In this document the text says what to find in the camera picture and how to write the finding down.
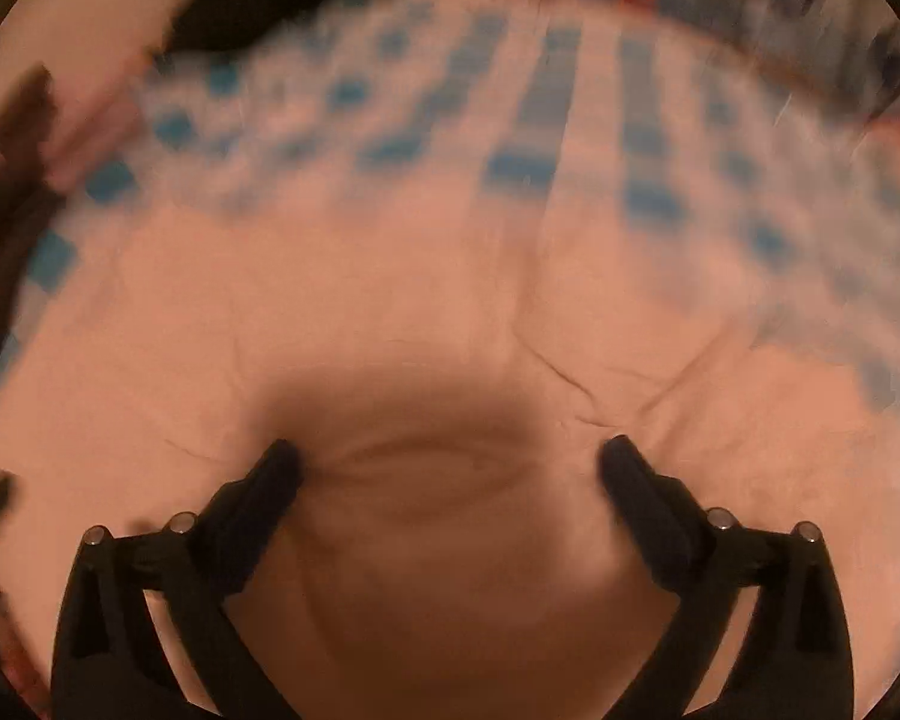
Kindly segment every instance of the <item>metal pin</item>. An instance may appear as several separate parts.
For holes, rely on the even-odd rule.
[[[90,530],[83,534],[83,543],[87,546],[95,547],[97,544],[103,543],[103,540],[110,535],[110,531],[103,525],[94,525]]]
[[[179,514],[174,514],[173,517],[170,518],[167,527],[170,528],[170,531],[179,533],[180,536],[182,536],[183,533],[189,533],[196,524],[197,514],[194,514],[193,512],[180,512]]]
[[[706,513],[706,521],[709,522],[718,531],[728,531],[737,524],[737,518],[726,509],[715,507],[708,509]]]
[[[815,544],[821,538],[823,538],[823,533],[821,533],[820,528],[814,525],[812,522],[799,522],[797,523],[797,533],[800,538],[804,541],[809,541],[811,544]]]

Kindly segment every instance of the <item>silver screw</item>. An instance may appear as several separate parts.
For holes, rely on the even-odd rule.
[[[797,533],[799,533],[800,538],[804,541],[809,541],[811,544],[814,544],[823,538],[823,533],[821,533],[820,528],[812,522],[797,523]]]
[[[83,534],[83,543],[87,546],[95,547],[97,544],[103,543],[103,540],[109,535],[110,533],[103,525],[94,525],[90,530]]]
[[[730,512],[727,512],[726,509],[722,509],[719,506],[715,509],[708,509],[706,521],[718,531],[728,531],[737,524],[737,518]]]
[[[173,517],[170,518],[167,527],[174,533],[179,533],[180,536],[182,536],[183,533],[192,531],[196,524],[197,514],[194,514],[193,512],[180,512],[180,514],[174,514]]]

